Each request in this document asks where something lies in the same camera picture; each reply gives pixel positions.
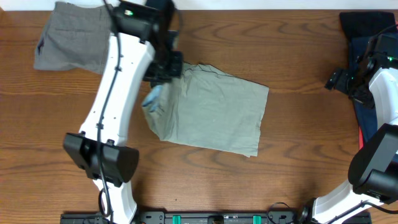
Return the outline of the khaki green shorts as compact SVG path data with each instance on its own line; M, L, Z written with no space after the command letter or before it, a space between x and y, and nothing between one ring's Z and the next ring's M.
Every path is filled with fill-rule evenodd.
M212 65L185 63L180 78L159 84L141 107L161 141L242 154L258 154L269 87Z

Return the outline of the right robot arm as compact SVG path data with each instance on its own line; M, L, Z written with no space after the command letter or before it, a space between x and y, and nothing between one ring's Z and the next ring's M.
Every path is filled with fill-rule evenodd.
M347 180L304 205L297 223L343 223L397 201L397 56L374 52L366 73L378 130L353 157Z

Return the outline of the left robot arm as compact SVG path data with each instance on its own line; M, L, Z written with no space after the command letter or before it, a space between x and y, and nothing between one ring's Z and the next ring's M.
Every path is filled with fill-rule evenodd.
M131 180L139 151L127 147L129 122L142 82L162 84L182 73L183 55L170 29L172 0L134 4L121 1L109 10L111 34L103 77L88 116L63 148L99 189L98 213L67 213L62 223L132 223L137 203Z

